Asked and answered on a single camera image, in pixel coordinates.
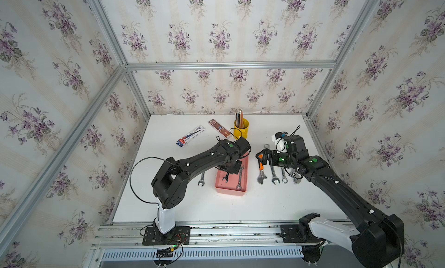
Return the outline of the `pink plastic storage box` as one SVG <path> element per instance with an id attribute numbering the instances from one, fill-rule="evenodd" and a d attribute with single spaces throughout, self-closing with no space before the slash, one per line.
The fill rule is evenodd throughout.
<path id="1" fill-rule="evenodd" d="M 215 188 L 217 193 L 231 195 L 231 196 L 243 196 L 246 193 L 248 186 L 249 157 L 245 157 L 241 161 L 243 162 L 242 166 L 244 166 L 242 175 L 242 190 L 241 191 L 236 190 L 236 186 L 238 184 L 238 173 L 230 174 L 229 181 L 225 183 L 222 180 L 222 178 L 226 175 L 226 173 L 218 171 L 215 183 Z"/>

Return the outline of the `small silver combination wrench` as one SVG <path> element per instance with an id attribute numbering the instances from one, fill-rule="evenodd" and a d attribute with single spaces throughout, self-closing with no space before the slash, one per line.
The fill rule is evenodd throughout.
<path id="1" fill-rule="evenodd" d="M 205 173 L 202 173 L 200 175 L 200 179 L 198 181 L 198 186 L 201 186 L 201 187 L 205 186 Z"/>

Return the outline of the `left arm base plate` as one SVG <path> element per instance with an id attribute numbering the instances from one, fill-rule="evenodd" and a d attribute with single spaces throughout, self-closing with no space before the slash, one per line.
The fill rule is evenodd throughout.
<path id="1" fill-rule="evenodd" d="M 191 227 L 176 226 L 170 232 L 162 234 L 156 226 L 149 225 L 143 227 L 139 233 L 143 237 L 144 246 L 189 245 Z"/>

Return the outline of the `silver end wrench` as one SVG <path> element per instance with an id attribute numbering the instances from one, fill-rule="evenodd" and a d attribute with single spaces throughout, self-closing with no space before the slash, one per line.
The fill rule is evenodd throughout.
<path id="1" fill-rule="evenodd" d="M 238 173 L 238 184 L 236 186 L 237 191 L 242 190 L 242 175 L 243 175 L 244 166 L 241 166 L 239 173 Z"/>

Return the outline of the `silver adjustable wrench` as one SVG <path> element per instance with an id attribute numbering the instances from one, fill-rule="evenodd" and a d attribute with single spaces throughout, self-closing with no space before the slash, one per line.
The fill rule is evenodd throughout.
<path id="1" fill-rule="evenodd" d="M 294 184 L 299 184 L 301 182 L 302 176 L 299 173 L 297 173 L 296 171 L 293 170 L 290 173 L 290 175 L 291 175 L 291 177 L 293 179 Z"/>

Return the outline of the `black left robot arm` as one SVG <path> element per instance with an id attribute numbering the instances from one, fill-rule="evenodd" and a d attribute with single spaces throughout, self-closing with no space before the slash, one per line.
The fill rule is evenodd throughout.
<path id="1" fill-rule="evenodd" d="M 216 168 L 226 175 L 237 174 L 242 159 L 251 152 L 251 146 L 243 137 L 235 141 L 219 139 L 210 149 L 190 158 L 176 160 L 162 159 L 162 166 L 155 174 L 151 186 L 157 198 L 158 213 L 154 227 L 164 236 L 176 227 L 173 209 L 183 201 L 188 183 L 198 175 Z"/>

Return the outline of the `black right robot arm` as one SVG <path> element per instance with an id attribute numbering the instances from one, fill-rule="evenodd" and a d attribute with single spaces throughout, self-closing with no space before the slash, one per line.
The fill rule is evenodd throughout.
<path id="1" fill-rule="evenodd" d="M 354 228 L 340 227 L 310 213 L 299 219 L 296 238 L 301 241 L 333 242 L 350 252 L 366 268 L 383 268 L 404 254 L 404 223 L 395 214 L 374 208 L 320 156 L 311 156 L 301 136 L 287 136 L 285 151 L 268 148 L 256 153 L 259 165 L 292 168 L 322 190 L 346 214 Z"/>

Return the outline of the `orange handled adjustable wrench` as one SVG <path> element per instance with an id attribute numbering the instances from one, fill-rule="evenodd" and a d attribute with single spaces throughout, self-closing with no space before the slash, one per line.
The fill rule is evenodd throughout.
<path id="1" fill-rule="evenodd" d="M 257 182 L 262 185 L 264 183 L 264 180 L 266 179 L 267 176 L 265 175 L 264 168 L 259 168 L 259 175 L 257 177 Z"/>

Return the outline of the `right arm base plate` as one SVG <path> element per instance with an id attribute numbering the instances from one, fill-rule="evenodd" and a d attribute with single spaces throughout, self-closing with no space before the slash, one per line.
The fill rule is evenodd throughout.
<path id="1" fill-rule="evenodd" d="M 315 237 L 308 226 L 300 224 L 280 225 L 280 237 L 284 243 L 321 243 L 324 239 Z"/>

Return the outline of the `long silver combination wrench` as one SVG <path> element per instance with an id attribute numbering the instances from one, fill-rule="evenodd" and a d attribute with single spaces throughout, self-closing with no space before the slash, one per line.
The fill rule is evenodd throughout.
<path id="1" fill-rule="evenodd" d="M 268 144 L 265 144 L 265 145 L 264 145 L 264 149 L 269 149 L 269 148 L 270 148 L 270 146 L 269 146 Z M 271 180 L 271 182 L 272 182 L 274 185 L 280 184 L 280 180 L 279 180 L 279 178 L 278 178 L 277 175 L 276 175 L 274 166 L 271 166 L 271 165 L 270 165 L 270 169 L 271 169 L 271 173 L 272 173 L 272 180 Z"/>

